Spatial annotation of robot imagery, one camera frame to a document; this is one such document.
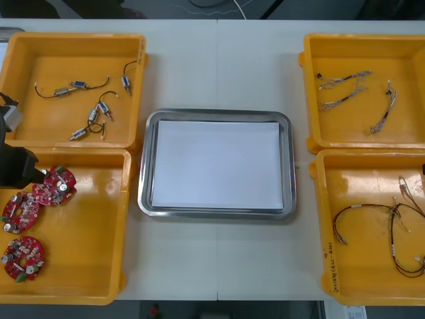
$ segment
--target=white paper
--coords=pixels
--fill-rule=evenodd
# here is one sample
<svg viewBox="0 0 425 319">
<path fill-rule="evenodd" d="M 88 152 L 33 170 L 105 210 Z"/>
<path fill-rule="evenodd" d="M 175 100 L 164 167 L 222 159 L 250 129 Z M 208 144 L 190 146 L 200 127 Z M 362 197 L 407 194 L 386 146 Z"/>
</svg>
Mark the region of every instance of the white paper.
<svg viewBox="0 0 425 319">
<path fill-rule="evenodd" d="M 160 121 L 153 206 L 281 209 L 278 123 Z"/>
<path fill-rule="evenodd" d="M 0 71 L 3 66 L 3 60 L 5 59 L 7 45 L 8 43 L 0 43 Z"/>
</svg>

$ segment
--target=white table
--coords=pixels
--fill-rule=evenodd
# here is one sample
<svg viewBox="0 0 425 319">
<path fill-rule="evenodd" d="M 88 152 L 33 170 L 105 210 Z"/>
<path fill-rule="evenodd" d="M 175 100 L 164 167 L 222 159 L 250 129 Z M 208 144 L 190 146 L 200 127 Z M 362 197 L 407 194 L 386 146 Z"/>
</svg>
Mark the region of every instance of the white table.
<svg viewBox="0 0 425 319">
<path fill-rule="evenodd" d="M 292 121 L 298 207 L 288 224 L 152 219 L 133 184 L 124 270 L 133 300 L 324 300 L 317 209 L 305 147 L 307 116 L 298 53 L 310 32 L 420 33 L 425 22 L 51 21 L 0 19 L 27 31 L 143 33 L 151 64 L 143 119 L 156 108 L 283 112 Z"/>
</svg>

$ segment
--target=orange plastic tray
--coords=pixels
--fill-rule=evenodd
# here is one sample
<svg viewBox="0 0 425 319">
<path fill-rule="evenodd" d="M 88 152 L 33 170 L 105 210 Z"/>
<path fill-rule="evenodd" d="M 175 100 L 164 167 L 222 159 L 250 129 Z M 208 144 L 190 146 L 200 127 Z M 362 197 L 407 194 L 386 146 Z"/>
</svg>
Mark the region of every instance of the orange plastic tray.
<svg viewBox="0 0 425 319">
<path fill-rule="evenodd" d="M 310 166 L 316 188 L 323 249 L 322 287 L 346 305 L 424 305 L 425 276 L 406 278 L 392 261 L 388 213 L 361 207 L 339 218 L 333 234 L 333 218 L 345 207 L 362 203 L 393 205 L 403 199 L 398 177 L 404 176 L 417 204 L 425 209 L 424 150 L 323 150 Z M 396 257 L 410 269 L 414 257 L 425 255 L 425 220 L 405 209 L 403 223 L 394 222 Z"/>
<path fill-rule="evenodd" d="M 123 87 L 121 77 L 127 68 L 132 96 Z M 12 146 L 125 148 L 137 149 L 135 141 L 143 70 L 148 63 L 145 38 L 142 35 L 101 33 L 17 33 L 11 37 L 0 75 L 0 91 L 19 101 L 23 121 L 16 131 L 7 134 Z M 84 81 L 90 86 L 110 82 L 103 88 L 71 92 L 68 96 L 43 99 L 39 91 L 51 95 L 55 89 L 70 87 L 70 81 Z M 114 122 L 106 121 L 105 139 L 87 134 L 81 140 L 68 142 L 72 133 L 87 125 L 90 110 L 107 90 L 104 101 L 112 111 Z"/>
<path fill-rule="evenodd" d="M 108 149 L 30 150 L 39 159 L 39 169 L 68 168 L 76 177 L 77 193 L 62 205 L 41 207 L 37 223 L 22 235 L 43 244 L 46 264 L 36 280 L 19 284 L 0 267 L 0 302 L 109 304 L 126 285 L 122 261 L 130 154 Z M 0 205 L 16 192 L 1 190 Z M 1 229 L 0 249 L 19 237 Z"/>
<path fill-rule="evenodd" d="M 425 148 L 425 36 L 310 34 L 299 56 L 303 66 L 309 133 L 313 153 L 325 148 Z M 369 89 L 336 106 L 319 111 L 319 102 L 339 100 L 354 90 L 355 80 L 319 90 L 327 78 L 373 70 Z M 384 128 L 366 134 L 387 111 L 388 80 L 397 98 Z"/>
</svg>

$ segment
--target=circuit board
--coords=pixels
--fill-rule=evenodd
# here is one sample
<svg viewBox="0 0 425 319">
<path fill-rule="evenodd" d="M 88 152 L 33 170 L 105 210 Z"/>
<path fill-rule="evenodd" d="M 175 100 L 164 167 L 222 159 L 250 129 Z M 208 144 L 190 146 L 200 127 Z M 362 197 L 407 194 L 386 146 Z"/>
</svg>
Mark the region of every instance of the circuit board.
<svg viewBox="0 0 425 319">
<path fill-rule="evenodd" d="M 5 231 L 20 234 L 30 229 L 39 216 L 40 204 L 32 193 L 19 192 L 7 202 L 1 220 Z"/>
<path fill-rule="evenodd" d="M 7 274 L 16 282 L 34 280 L 43 267 L 45 251 L 34 237 L 23 236 L 9 243 L 1 262 L 5 263 Z"/>
<path fill-rule="evenodd" d="M 33 185 L 33 194 L 42 205 L 59 205 L 77 192 L 75 184 L 75 177 L 68 169 L 53 166 L 46 170 L 43 184 Z"/>
</svg>

